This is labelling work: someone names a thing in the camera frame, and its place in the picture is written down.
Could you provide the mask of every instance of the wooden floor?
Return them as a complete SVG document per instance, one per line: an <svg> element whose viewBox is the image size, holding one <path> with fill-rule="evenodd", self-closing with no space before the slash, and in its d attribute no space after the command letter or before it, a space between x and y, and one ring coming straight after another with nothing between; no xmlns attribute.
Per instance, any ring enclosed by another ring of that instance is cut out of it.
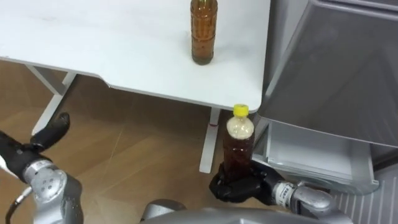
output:
<svg viewBox="0 0 398 224"><path fill-rule="evenodd" d="M61 79L65 74L56 72ZM21 142L52 94L23 65L0 62L0 129ZM83 184L85 223L137 223L145 205L169 198L188 208L264 207L256 200L239 205L217 201L208 184L222 161L221 116L213 173L199 173L210 109L108 88L79 76L60 111L70 113L69 133L45 152ZM25 187L0 171L0 217ZM32 223L34 204L21 206L13 223Z"/></svg>

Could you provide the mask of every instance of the refrigerator drawer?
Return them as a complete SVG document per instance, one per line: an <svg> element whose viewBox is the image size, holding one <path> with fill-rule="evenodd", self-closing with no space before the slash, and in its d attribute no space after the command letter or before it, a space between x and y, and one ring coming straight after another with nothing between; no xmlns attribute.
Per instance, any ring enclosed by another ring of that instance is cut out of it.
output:
<svg viewBox="0 0 398 224"><path fill-rule="evenodd" d="M275 121L261 135L253 159L289 180L339 192L363 195L379 187L369 143Z"/></svg>

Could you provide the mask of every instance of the cable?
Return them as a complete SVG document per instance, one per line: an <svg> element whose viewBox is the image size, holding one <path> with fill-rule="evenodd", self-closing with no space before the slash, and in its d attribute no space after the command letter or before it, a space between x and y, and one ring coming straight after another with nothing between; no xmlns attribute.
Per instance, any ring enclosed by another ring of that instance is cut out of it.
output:
<svg viewBox="0 0 398 224"><path fill-rule="evenodd" d="M32 187L26 188L21 195L10 205L6 214L6 224L11 224L12 214L17 210L18 206L32 193Z"/></svg>

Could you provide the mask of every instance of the white table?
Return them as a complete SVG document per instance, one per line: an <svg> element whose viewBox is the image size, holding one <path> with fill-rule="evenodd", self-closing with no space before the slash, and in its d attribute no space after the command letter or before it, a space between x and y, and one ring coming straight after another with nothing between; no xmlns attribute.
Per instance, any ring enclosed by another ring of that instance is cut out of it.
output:
<svg viewBox="0 0 398 224"><path fill-rule="evenodd" d="M0 0L0 59L26 64L54 93L33 133L77 73L111 88L210 106L200 164L209 173L220 109L245 103L254 112L261 104L269 6L219 0L215 57L199 66L190 54L190 0ZM48 68L68 73L60 83Z"/></svg>

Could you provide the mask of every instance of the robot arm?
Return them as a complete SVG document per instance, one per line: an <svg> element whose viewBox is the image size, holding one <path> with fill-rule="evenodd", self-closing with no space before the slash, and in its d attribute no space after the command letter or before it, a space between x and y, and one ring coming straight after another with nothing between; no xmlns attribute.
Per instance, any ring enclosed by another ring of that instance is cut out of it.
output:
<svg viewBox="0 0 398 224"><path fill-rule="evenodd" d="M236 182L224 183L224 169L210 183L213 195L224 202L243 202L254 197L265 205L280 205L297 215L317 218L330 224L352 224L352 220L338 210L326 192L304 185L286 182L274 169L252 162L252 176Z"/></svg>
<svg viewBox="0 0 398 224"><path fill-rule="evenodd" d="M80 207L81 184L58 169L40 152L58 142L68 131L69 115L64 113L35 134L29 144L21 144L0 132L0 167L19 178L29 187L11 205L6 223L18 205L31 192L36 204L35 224L81 224L83 214Z"/></svg>

